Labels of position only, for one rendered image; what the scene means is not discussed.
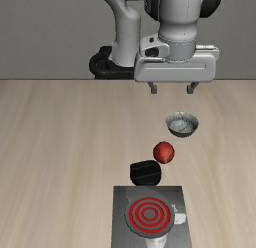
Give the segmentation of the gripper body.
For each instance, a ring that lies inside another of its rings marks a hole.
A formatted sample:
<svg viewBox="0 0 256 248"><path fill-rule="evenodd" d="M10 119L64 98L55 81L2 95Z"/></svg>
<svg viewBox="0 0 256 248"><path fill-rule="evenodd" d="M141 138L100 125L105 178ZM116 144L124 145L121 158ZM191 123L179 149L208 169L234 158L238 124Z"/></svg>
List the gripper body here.
<svg viewBox="0 0 256 248"><path fill-rule="evenodd" d="M141 39L135 58L137 82L210 82L219 49L214 45L169 45L151 35Z"/></svg>

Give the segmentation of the grey marbled bowl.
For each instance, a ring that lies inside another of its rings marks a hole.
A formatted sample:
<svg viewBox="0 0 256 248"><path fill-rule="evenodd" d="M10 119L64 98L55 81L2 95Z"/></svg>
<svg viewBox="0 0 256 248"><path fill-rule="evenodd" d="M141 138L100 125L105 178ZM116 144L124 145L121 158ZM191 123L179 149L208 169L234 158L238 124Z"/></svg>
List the grey marbled bowl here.
<svg viewBox="0 0 256 248"><path fill-rule="evenodd" d="M177 111L166 117L168 130L176 137L185 138L191 136L198 128L199 121L188 112Z"/></svg>

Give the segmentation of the red onion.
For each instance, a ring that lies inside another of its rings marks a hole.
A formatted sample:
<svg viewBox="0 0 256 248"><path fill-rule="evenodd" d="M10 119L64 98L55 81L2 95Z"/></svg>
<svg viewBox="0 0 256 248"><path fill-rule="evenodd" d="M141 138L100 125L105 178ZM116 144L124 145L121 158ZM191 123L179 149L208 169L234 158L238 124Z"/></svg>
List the red onion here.
<svg viewBox="0 0 256 248"><path fill-rule="evenodd" d="M166 142L159 142L153 149L153 156L155 160L161 164L169 163L175 155L173 146Z"/></svg>

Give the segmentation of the black bowl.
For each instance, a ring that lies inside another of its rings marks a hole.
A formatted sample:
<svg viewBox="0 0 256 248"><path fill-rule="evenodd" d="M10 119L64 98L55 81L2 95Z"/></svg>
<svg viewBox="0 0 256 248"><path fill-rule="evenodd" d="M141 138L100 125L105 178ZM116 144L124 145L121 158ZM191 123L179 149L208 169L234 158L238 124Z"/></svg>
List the black bowl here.
<svg viewBox="0 0 256 248"><path fill-rule="evenodd" d="M130 165L130 180L136 186L155 186L161 180L161 167L154 160L145 160Z"/></svg>

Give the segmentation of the grey stove plate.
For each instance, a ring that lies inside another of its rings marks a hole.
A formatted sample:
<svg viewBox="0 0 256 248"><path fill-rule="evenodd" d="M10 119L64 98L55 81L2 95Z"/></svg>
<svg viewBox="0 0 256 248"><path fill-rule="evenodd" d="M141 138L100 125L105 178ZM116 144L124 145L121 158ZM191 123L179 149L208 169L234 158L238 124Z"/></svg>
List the grey stove plate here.
<svg viewBox="0 0 256 248"><path fill-rule="evenodd" d="M111 248L192 248L181 186L115 186Z"/></svg>

